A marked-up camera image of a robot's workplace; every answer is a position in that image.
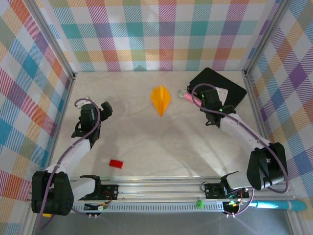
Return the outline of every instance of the green connector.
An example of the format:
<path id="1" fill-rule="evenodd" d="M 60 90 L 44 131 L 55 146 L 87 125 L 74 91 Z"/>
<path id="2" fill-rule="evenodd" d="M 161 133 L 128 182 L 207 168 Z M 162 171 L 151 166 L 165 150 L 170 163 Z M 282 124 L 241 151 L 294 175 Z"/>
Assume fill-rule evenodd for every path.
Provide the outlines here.
<path id="1" fill-rule="evenodd" d="M 204 201 L 201 199 L 197 200 L 197 208 L 204 209 Z"/>

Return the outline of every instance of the pink object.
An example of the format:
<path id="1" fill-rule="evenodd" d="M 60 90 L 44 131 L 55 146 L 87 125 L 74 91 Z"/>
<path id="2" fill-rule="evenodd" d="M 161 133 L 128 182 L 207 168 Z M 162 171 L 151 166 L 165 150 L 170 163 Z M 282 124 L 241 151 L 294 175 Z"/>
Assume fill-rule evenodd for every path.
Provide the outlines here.
<path id="1" fill-rule="evenodd" d="M 186 90 L 179 90 L 179 91 L 178 91 L 178 95 L 179 95 L 180 97 L 182 97 L 182 98 L 185 98 L 185 99 L 190 100 L 191 102 L 194 102 L 194 101 L 192 100 L 191 94 L 189 94 Z M 201 100 L 199 100 L 198 98 L 195 97 L 195 101 L 196 101 L 196 103 L 197 103 L 198 105 L 201 106 L 201 103 L 202 103 Z"/>

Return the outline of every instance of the red block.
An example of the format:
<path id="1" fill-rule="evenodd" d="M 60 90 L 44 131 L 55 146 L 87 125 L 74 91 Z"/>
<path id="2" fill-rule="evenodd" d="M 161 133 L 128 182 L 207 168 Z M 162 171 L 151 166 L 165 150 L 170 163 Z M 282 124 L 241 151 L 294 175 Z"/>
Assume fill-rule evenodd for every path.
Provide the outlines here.
<path id="1" fill-rule="evenodd" d="M 123 164 L 124 164 L 124 163 L 123 163 L 122 161 L 118 161 L 118 160 L 113 160 L 113 159 L 111 159 L 111 161 L 110 161 L 110 163 L 109 163 L 109 166 L 122 169 Z"/>

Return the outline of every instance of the metal base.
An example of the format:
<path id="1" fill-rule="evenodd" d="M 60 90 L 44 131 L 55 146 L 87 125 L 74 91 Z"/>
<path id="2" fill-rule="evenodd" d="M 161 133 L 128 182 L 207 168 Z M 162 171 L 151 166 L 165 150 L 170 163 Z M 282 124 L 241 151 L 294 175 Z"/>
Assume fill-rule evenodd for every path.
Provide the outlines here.
<path id="1" fill-rule="evenodd" d="M 165 213 L 165 212 L 223 212 L 222 202 L 205 202 L 203 209 L 197 208 L 196 202 L 115 202 L 110 203 L 104 211 L 85 210 L 84 203 L 75 203 L 73 208 L 85 213 L 108 213 L 108 212 L 140 212 L 140 213 Z"/>
<path id="2" fill-rule="evenodd" d="M 101 184 L 119 185 L 117 200 L 112 202 L 196 202 L 201 199 L 205 202 L 220 201 L 228 202 L 233 199 L 214 198 L 206 199 L 205 193 L 200 189 L 202 182 L 219 183 L 220 178 L 209 177 L 114 177 L 101 179 Z M 283 190 L 285 183 L 274 185 L 277 190 Z M 293 191 L 285 194 L 277 194 L 269 189 L 256 191 L 257 199 L 289 200 L 293 199 Z M 100 203 L 100 200 L 79 200 L 75 203 Z"/>

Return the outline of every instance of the orange paper airplane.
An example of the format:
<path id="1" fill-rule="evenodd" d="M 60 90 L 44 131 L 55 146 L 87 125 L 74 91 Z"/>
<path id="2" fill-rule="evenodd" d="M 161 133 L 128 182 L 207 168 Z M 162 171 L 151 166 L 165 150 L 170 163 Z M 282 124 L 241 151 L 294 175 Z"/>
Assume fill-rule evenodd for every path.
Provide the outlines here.
<path id="1" fill-rule="evenodd" d="M 160 116 L 163 116 L 168 104 L 171 101 L 171 95 L 168 89 L 164 86 L 158 86 L 152 90 L 151 100 Z"/>

